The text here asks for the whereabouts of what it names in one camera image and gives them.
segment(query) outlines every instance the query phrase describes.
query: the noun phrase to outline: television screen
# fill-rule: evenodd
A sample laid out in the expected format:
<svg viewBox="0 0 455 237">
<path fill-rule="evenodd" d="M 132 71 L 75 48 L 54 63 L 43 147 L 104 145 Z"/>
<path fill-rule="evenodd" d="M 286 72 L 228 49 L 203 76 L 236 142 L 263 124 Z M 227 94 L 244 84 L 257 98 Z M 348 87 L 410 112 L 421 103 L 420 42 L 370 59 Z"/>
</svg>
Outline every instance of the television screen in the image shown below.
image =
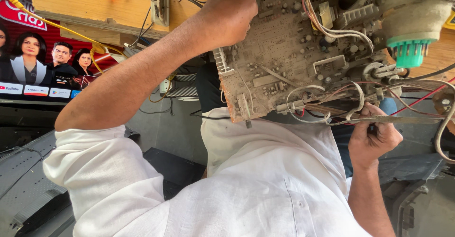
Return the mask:
<svg viewBox="0 0 455 237">
<path fill-rule="evenodd" d="M 90 43 L 60 37 L 60 30 L 52 26 L 38 29 L 4 19 L 0 19 L 0 105 L 65 105 L 96 81 Z M 109 54 L 95 60 L 105 70 L 117 64 Z"/>
<path fill-rule="evenodd" d="M 50 82 L 32 83 L 1 77 L 0 103 L 64 105 L 97 77 L 71 73 L 52 73 Z"/>
</svg>

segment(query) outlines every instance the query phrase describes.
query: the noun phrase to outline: wooden plank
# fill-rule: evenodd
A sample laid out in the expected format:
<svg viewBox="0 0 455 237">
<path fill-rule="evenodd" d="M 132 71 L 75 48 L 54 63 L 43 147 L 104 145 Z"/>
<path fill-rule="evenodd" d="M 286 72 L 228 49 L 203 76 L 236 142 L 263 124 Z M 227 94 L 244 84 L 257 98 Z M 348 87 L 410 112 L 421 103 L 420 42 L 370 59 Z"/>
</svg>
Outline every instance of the wooden plank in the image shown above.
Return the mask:
<svg viewBox="0 0 455 237">
<path fill-rule="evenodd" d="M 35 12 L 44 18 L 135 35 L 150 4 L 150 0 L 33 0 Z M 189 1 L 170 0 L 170 25 L 154 25 L 145 37 L 162 38 L 199 10 Z M 149 15 L 145 27 L 150 24 Z"/>
<path fill-rule="evenodd" d="M 87 36 L 88 38 L 95 41 L 116 45 L 119 47 L 125 47 L 125 42 L 128 44 L 133 44 L 137 38 L 137 36 L 132 34 L 125 34 L 122 32 L 104 30 L 79 24 L 60 22 L 60 25 L 70 30 L 76 31 L 84 36 Z M 86 42 L 85 39 L 82 39 L 81 37 L 62 29 L 60 30 L 60 36 Z"/>
</svg>

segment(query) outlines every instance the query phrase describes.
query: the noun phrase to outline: dark trousers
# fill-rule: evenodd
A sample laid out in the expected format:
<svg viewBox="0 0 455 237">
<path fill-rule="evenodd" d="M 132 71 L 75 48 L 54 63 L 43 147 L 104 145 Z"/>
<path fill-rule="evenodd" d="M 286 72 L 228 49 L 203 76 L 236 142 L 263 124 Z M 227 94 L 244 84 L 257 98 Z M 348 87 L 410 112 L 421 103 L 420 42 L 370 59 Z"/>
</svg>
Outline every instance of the dark trousers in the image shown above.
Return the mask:
<svg viewBox="0 0 455 237">
<path fill-rule="evenodd" d="M 226 107 L 227 104 L 221 102 L 220 80 L 218 79 L 218 70 L 215 63 L 209 63 L 202 66 L 196 75 L 196 89 L 199 95 L 199 102 L 203 113 L 209 112 L 214 108 Z M 396 111 L 396 104 L 393 99 L 384 99 L 379 108 L 385 113 L 391 114 Z M 351 158 L 349 157 L 348 143 L 351 138 L 354 126 L 338 125 L 331 126 L 333 137 L 340 152 L 341 161 L 344 166 L 346 177 L 352 176 L 353 169 Z"/>
</svg>

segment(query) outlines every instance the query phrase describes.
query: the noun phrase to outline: circuit board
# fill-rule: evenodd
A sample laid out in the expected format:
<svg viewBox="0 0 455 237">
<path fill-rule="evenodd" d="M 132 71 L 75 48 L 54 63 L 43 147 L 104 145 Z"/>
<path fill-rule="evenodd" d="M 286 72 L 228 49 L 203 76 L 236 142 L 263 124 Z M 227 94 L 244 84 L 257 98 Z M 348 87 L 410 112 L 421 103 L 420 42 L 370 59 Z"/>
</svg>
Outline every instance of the circuit board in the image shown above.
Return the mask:
<svg viewBox="0 0 455 237">
<path fill-rule="evenodd" d="M 286 100 L 292 90 L 306 85 L 321 87 L 289 96 L 293 108 L 302 108 L 303 102 L 320 99 L 318 91 L 328 90 L 334 83 L 347 79 L 346 73 L 351 68 L 385 60 L 381 51 L 365 56 L 367 45 L 352 37 L 328 42 L 313 28 L 302 9 L 302 0 L 257 2 L 259 13 L 252 19 L 246 38 L 233 46 L 214 50 L 233 122 L 262 117 L 272 110 L 283 113 L 287 111 Z M 332 26 L 349 22 L 346 21 L 349 15 L 338 8 L 338 0 L 313 2 L 323 23 L 325 19 Z M 368 20 L 365 24 L 365 19 L 349 19 L 349 28 L 366 34 L 379 29 L 378 21 Z M 332 99 L 350 95 L 341 93 Z"/>
</svg>

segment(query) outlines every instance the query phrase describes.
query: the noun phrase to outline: capacitor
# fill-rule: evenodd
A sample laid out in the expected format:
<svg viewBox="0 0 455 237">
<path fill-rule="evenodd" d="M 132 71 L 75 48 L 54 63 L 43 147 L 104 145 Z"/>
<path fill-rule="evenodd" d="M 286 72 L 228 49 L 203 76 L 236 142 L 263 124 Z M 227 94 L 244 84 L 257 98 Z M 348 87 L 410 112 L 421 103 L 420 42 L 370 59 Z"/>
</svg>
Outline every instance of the capacitor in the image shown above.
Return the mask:
<svg viewBox="0 0 455 237">
<path fill-rule="evenodd" d="M 359 51 L 359 48 L 357 47 L 357 45 L 352 45 L 350 48 L 349 48 L 349 52 L 351 54 L 354 54 L 356 53 L 357 51 Z"/>
<path fill-rule="evenodd" d="M 294 4 L 294 7 L 292 8 L 292 13 L 296 14 L 300 12 L 300 8 L 302 8 L 302 5 L 297 2 Z"/>
<path fill-rule="evenodd" d="M 333 43 L 336 39 L 329 37 L 329 36 L 324 36 L 324 38 L 319 40 L 319 46 L 325 46 L 328 47 L 330 46 L 331 43 Z"/>
</svg>

